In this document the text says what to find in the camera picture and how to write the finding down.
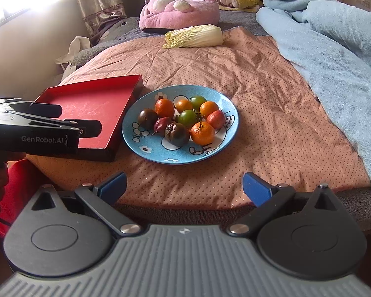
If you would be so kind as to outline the dark brown tomato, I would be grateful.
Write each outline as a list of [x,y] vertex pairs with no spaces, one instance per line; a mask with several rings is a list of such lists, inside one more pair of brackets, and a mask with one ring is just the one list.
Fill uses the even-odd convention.
[[158,115],[152,109],[143,109],[137,117],[139,126],[146,130],[151,130],[157,120]]

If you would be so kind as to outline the small red fruit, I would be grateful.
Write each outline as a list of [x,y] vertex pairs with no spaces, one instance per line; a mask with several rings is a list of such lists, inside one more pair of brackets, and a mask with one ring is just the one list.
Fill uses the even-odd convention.
[[152,135],[164,136],[167,126],[170,125],[172,122],[173,120],[170,117],[159,118],[154,124]]

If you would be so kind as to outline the orange mandarin fruit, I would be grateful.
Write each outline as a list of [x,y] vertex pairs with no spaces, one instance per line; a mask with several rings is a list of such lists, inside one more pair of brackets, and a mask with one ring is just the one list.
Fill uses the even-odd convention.
[[171,100],[162,98],[155,103],[155,112],[159,118],[169,117],[172,119],[175,113],[175,107]]

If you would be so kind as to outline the red clothing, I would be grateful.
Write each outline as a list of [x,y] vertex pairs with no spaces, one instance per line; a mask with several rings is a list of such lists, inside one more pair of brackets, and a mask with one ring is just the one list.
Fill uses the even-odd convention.
[[27,159],[8,166],[8,174],[9,183],[0,202],[0,240],[39,187],[51,182]]

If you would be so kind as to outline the blue cartoon plate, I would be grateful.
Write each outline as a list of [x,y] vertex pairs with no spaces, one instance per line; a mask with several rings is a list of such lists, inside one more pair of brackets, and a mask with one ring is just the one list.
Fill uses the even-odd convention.
[[[223,127],[215,132],[215,138],[211,144],[200,146],[190,140],[179,148],[163,136],[153,135],[153,131],[144,129],[137,122],[138,114],[143,109],[153,109],[160,96],[166,96],[171,101],[178,101],[198,95],[206,100],[214,101],[226,117]],[[208,87],[177,85],[157,89],[136,100],[122,121],[122,136],[127,146],[146,160],[160,164],[182,165],[205,160],[224,149],[236,135],[238,126],[238,111],[227,96]]]

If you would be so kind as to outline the white tote bag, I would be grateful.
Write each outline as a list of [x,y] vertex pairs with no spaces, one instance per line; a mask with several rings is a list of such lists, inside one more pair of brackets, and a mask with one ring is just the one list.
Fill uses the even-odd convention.
[[91,48],[90,39],[83,36],[76,36],[69,45],[68,53],[58,57],[55,63],[63,70],[62,80],[76,70],[76,66],[71,62],[83,50]]

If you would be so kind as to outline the dark tomato on plate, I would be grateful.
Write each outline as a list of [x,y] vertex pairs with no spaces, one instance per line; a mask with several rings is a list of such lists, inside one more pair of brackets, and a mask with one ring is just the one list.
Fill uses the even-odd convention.
[[184,146],[189,138],[189,130],[181,123],[172,122],[165,128],[165,139],[174,146]]

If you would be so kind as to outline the orange mandarin with stem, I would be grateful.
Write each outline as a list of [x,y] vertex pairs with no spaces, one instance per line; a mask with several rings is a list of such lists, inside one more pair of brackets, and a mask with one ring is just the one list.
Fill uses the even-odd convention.
[[200,146],[206,146],[214,141],[215,129],[206,121],[194,124],[189,132],[192,141]]

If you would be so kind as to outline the red apple-like fruit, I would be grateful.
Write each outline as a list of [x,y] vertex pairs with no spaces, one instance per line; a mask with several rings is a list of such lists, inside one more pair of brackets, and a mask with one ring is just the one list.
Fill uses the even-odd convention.
[[221,110],[216,110],[207,116],[206,121],[215,129],[219,130],[223,127],[226,117]]

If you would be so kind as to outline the green tomato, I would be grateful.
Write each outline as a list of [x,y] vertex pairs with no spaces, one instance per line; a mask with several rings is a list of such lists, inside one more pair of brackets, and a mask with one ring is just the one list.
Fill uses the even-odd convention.
[[191,103],[192,105],[192,108],[195,110],[195,111],[200,111],[200,106],[205,103],[207,100],[203,97],[203,96],[200,96],[200,95],[196,95],[196,96],[192,96],[190,99],[189,99],[189,102]]
[[177,116],[177,122],[184,125],[187,129],[191,129],[199,121],[198,115],[192,109],[184,110]]

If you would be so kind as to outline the grey plush toy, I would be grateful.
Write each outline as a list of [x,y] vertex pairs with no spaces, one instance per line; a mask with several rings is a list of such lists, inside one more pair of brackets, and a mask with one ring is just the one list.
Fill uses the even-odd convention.
[[95,46],[82,50],[70,62],[75,68],[84,66],[99,53],[112,46],[131,41],[142,36],[139,28],[139,18],[125,18],[109,27],[101,36]]

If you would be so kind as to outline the orange tomato right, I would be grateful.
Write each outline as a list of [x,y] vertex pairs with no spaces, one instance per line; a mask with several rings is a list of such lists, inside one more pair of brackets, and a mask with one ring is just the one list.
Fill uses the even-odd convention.
[[219,106],[214,101],[208,100],[200,105],[199,113],[202,118],[207,118],[217,110],[219,110]]

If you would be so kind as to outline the napa cabbage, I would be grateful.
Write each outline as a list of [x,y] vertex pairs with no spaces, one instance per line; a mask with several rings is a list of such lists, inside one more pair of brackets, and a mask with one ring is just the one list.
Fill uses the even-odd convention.
[[169,31],[165,34],[163,48],[203,48],[221,46],[222,30],[215,25],[196,25]]

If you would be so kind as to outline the pink plush cushion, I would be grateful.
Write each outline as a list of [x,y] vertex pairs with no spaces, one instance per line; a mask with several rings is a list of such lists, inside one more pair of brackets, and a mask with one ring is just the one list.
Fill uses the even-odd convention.
[[216,25],[220,9],[215,0],[146,0],[139,16],[142,31],[170,31],[196,25]]

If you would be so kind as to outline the light blue blanket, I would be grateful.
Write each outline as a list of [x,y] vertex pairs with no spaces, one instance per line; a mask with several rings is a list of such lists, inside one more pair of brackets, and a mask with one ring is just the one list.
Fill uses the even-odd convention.
[[371,12],[337,0],[263,0],[256,13],[371,180]]

